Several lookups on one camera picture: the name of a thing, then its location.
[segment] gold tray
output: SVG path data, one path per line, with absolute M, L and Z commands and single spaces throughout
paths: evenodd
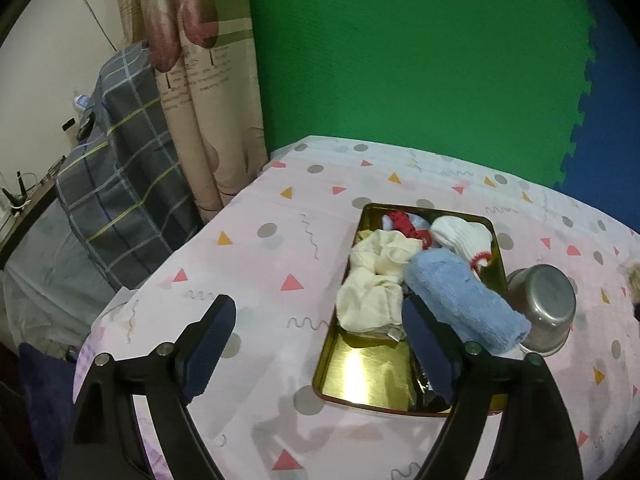
M 492 258 L 480 273 L 481 281 L 503 296 L 507 281 L 494 226 L 488 218 L 466 213 L 420 207 L 367 204 L 362 210 L 358 231 L 380 229 L 382 217 L 393 210 L 420 215 L 429 223 L 443 215 L 459 216 L 468 222 L 483 224 L 492 234 Z M 400 415 L 447 416 L 449 407 L 440 402 L 425 404 L 420 400 L 420 379 L 414 373 L 412 352 L 406 340 L 395 342 L 363 338 L 347 333 L 335 315 L 322 346 L 312 385 L 321 399 L 377 412 Z M 492 399 L 490 413 L 504 409 L 505 395 Z

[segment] pink patterned tablecloth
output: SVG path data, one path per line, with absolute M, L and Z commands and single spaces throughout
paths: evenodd
M 570 277 L 578 309 L 546 359 L 574 425 L 585 478 L 605 471 L 640 418 L 639 324 L 625 265 L 640 236 L 585 204 L 516 176 L 397 146 L 308 137 L 174 253 L 81 351 L 77 394 L 97 352 L 149 353 L 200 319 L 217 294 L 238 322 L 205 393 L 190 405 L 227 480 L 413 478 L 443 420 L 324 403 L 310 386 L 362 207 L 418 205 L 487 216 L 507 273 L 545 262 Z M 171 478 L 144 400 L 136 409 L 158 478 Z M 500 416 L 488 419 L 481 478 Z

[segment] gray plaid fabric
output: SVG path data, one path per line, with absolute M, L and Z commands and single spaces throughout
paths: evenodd
M 116 289 L 135 288 L 202 227 L 160 104 L 145 43 L 100 70 L 86 142 L 60 169 L 58 197 Z

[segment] beige curtain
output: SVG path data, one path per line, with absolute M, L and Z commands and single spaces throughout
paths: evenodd
M 118 0 L 147 40 L 171 136 L 204 221 L 267 162 L 249 0 Z

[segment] metal bowl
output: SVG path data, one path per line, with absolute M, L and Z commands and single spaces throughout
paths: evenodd
M 560 269 L 541 264 L 512 272 L 505 299 L 531 322 L 531 332 L 520 344 L 525 352 L 548 357 L 562 348 L 574 321 L 575 293 Z

